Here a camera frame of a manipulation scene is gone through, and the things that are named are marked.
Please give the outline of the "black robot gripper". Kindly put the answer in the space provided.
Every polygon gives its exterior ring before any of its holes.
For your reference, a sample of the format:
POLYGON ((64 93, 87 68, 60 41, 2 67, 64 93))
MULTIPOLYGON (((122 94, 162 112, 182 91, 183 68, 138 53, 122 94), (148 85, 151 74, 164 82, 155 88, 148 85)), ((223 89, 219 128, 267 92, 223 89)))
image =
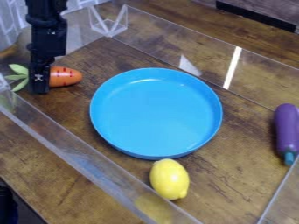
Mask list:
POLYGON ((30 90, 35 94, 50 92, 51 67, 55 57, 67 51, 68 21, 62 13, 68 0, 26 0, 26 21, 32 26, 30 51, 39 59, 30 64, 30 90))

